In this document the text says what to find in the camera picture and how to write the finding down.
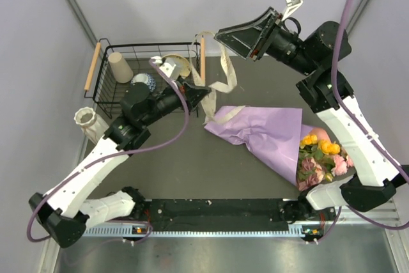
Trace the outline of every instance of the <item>bouquet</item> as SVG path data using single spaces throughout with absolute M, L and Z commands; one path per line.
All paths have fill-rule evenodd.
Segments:
M 313 129 L 300 142 L 297 188 L 303 191 L 323 180 L 331 182 L 352 166 L 351 158 L 339 144 L 331 142 L 323 129 Z

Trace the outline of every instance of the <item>black wire basket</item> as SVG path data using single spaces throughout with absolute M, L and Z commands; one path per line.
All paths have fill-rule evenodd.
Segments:
M 107 46 L 102 58 L 98 77 L 96 79 L 92 99 L 109 118 L 112 118 L 113 116 L 119 115 L 121 113 L 120 100 L 124 97 L 126 91 L 130 87 L 130 82 L 116 82 L 112 74 L 111 66 L 108 62 L 108 57 L 112 52 L 120 52 L 124 56 L 134 75 L 140 73 L 150 74 L 156 82 L 154 94 L 162 91 L 167 86 L 167 83 L 149 64 L 149 59 L 152 56 L 160 56 L 162 58 L 168 54 L 179 54 L 186 58 L 189 58 L 190 56 L 192 57 L 192 61 L 196 66 L 196 69 L 199 69 L 200 66 L 200 43 L 198 42 L 195 42 L 193 45 L 191 42 L 178 42 Z M 193 83 L 192 73 L 190 73 L 190 75 L 186 77 L 185 80 Z M 199 116 L 198 107 L 194 109 L 194 112 L 196 113 L 196 116 Z

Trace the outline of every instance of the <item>basket handle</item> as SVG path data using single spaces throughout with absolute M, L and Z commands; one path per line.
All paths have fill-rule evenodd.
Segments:
M 101 42 L 98 42 L 95 45 L 94 56 L 92 57 L 91 66 L 89 67 L 89 71 L 88 71 L 87 81 L 85 82 L 85 87 L 84 87 L 85 92 L 88 92 L 89 88 L 91 87 L 92 77 L 94 77 L 96 61 L 98 60 L 100 49 L 101 49 Z

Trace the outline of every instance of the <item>dish rack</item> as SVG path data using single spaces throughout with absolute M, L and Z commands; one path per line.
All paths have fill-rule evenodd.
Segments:
M 130 82 L 124 84 L 116 82 L 108 62 L 108 57 L 112 52 L 122 53 L 134 75 L 140 73 L 150 74 L 156 82 L 154 94 L 162 91 L 167 86 L 167 83 L 149 64 L 149 59 L 151 57 L 164 57 L 168 54 L 179 54 L 188 59 L 189 56 L 191 56 L 192 62 L 196 66 L 196 70 L 199 69 L 200 66 L 200 43 L 198 42 L 194 42 L 193 44 L 191 42 L 176 42 L 111 45 L 107 40 L 109 45 L 105 48 L 105 52 L 102 57 L 93 94 L 92 96 L 87 97 L 87 93 L 91 87 L 92 78 L 95 72 L 102 40 L 107 39 L 101 39 L 95 47 L 94 57 L 89 68 L 88 78 L 85 85 L 84 96 L 86 98 L 92 98 L 98 107 L 101 108 L 101 110 L 103 110 L 103 112 L 110 119 L 121 113 L 120 100 L 124 97 L 126 91 L 130 87 Z M 193 84 L 192 73 L 190 73 L 185 80 Z M 199 116 L 199 106 L 197 106 L 193 111 L 196 113 L 196 116 Z M 183 112 L 183 109 L 180 108 L 174 112 Z

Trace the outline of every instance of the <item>gray floor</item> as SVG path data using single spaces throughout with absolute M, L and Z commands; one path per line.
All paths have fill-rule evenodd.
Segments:
M 84 238 L 67 249 L 55 273 L 394 273 L 385 232 L 371 226 L 339 225 L 320 245 L 271 238 L 152 238 L 141 245 L 111 242 L 86 258 L 106 238 Z
M 234 57 L 237 88 L 218 94 L 218 105 L 300 107 L 303 122 L 323 126 L 299 97 L 295 84 L 302 76 L 270 57 L 244 61 Z M 208 58 L 207 82 L 223 80 L 220 58 Z M 116 168 L 91 195 L 105 196 L 131 185 L 147 198 L 294 198 L 298 191 L 274 173 L 245 146 L 233 146 L 203 128 L 204 113 L 190 117 L 189 128 L 174 144 L 135 155 Z M 183 115 L 170 114 L 150 127 L 145 146 L 172 138 L 181 129 Z

